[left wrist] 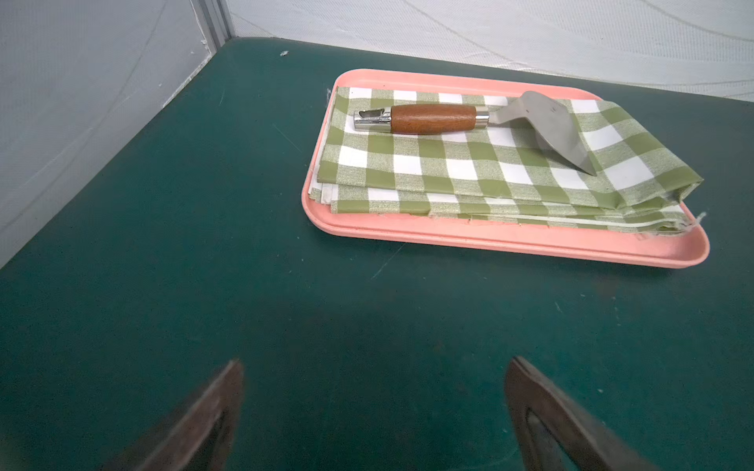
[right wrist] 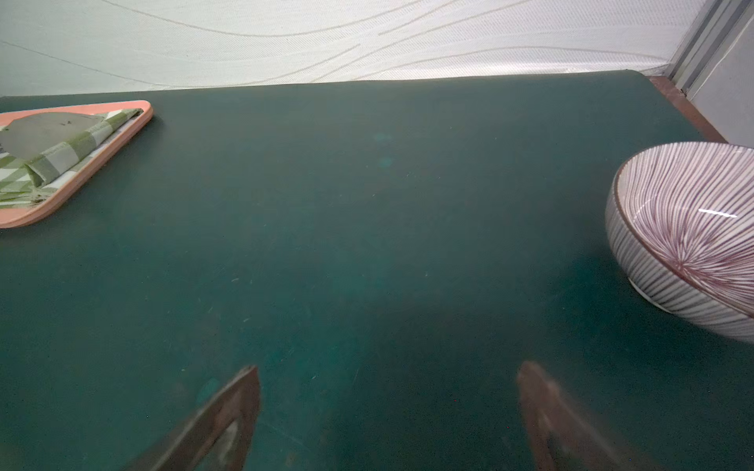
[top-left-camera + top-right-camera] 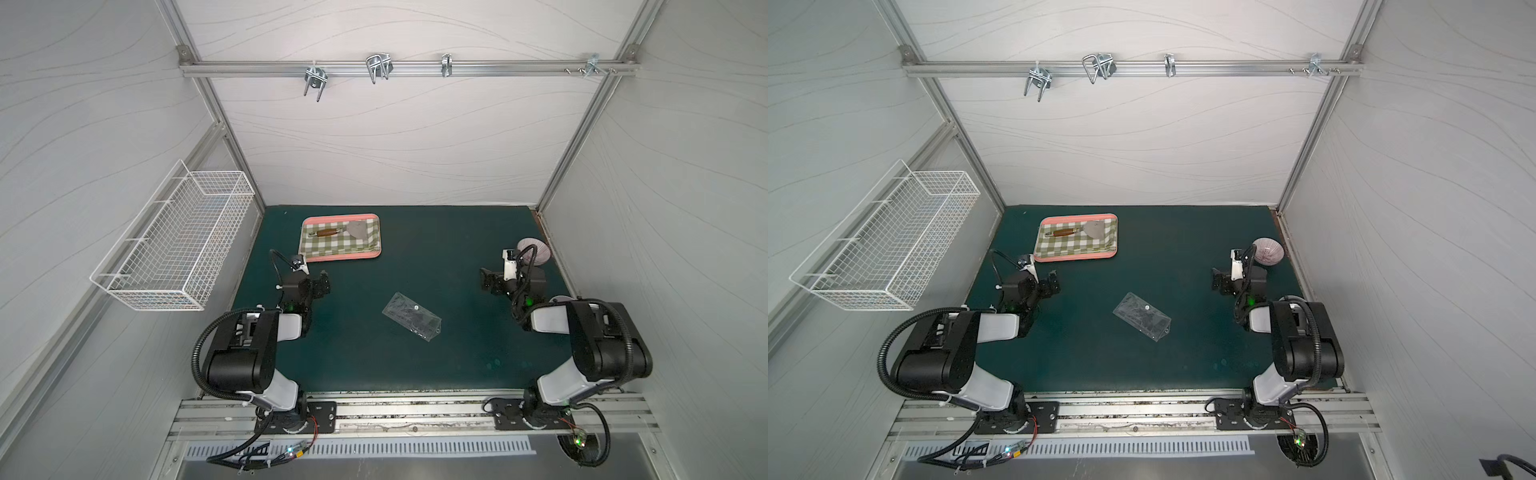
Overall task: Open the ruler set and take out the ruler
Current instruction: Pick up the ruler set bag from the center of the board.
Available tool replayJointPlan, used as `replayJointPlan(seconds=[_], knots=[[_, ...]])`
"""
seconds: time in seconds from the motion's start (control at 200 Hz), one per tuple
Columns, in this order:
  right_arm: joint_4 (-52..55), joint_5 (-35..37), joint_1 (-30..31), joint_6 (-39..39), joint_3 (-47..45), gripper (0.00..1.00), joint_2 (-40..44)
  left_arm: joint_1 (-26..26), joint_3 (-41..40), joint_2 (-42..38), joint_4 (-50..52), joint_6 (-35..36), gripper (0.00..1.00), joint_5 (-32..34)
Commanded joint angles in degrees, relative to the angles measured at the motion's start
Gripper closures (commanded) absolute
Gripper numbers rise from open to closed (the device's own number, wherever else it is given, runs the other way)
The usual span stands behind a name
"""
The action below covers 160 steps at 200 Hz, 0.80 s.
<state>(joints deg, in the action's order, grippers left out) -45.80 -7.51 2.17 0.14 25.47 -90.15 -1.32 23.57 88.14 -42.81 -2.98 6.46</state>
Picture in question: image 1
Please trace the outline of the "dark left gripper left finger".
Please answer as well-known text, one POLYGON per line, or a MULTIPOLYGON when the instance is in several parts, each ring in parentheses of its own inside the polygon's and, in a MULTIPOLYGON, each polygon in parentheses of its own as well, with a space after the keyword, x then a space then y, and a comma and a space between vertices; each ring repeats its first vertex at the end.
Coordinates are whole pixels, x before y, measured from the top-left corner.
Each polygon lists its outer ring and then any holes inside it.
POLYGON ((239 425, 243 364, 232 360, 101 470, 223 470, 239 425))

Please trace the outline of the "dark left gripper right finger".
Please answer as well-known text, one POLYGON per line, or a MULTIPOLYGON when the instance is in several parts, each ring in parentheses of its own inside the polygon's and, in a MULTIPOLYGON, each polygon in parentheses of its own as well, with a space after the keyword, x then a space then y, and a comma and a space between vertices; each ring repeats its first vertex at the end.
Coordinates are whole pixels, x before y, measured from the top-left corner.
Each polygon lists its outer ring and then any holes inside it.
POLYGON ((615 432, 521 356, 509 363, 505 394, 527 470, 656 470, 615 432))

